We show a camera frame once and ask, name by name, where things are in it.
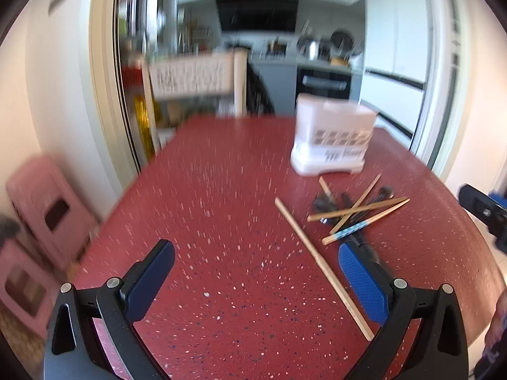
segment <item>black oven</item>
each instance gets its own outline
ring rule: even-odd
[[[350,98],[351,76],[325,70],[298,68],[296,99],[300,93],[327,98]]]

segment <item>kitchen backsplash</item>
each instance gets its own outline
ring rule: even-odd
[[[356,45],[364,41],[365,9],[364,0],[351,6],[319,0],[300,0],[295,33],[283,32],[224,32],[220,27],[215,0],[196,1],[183,4],[185,19],[196,20],[200,27],[211,30],[209,44],[213,48],[225,47],[228,43],[251,45],[257,53],[265,53],[269,41],[279,37],[287,43],[286,55],[297,55],[296,43],[306,20],[310,20],[311,35],[318,38],[330,38],[337,29],[347,30],[353,36]]]

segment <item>human hand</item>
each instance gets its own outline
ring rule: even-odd
[[[500,341],[504,333],[504,318],[507,317],[507,289],[502,293],[496,303],[496,312],[491,320],[486,337],[484,339],[486,348],[492,349]]]

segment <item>oven handle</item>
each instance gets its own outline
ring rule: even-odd
[[[311,88],[326,88],[328,90],[344,91],[347,88],[346,81],[327,80],[325,78],[303,77],[303,85]]]

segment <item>white plastic container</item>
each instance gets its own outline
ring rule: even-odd
[[[348,100],[300,94],[291,164],[301,176],[359,173],[377,113]]]

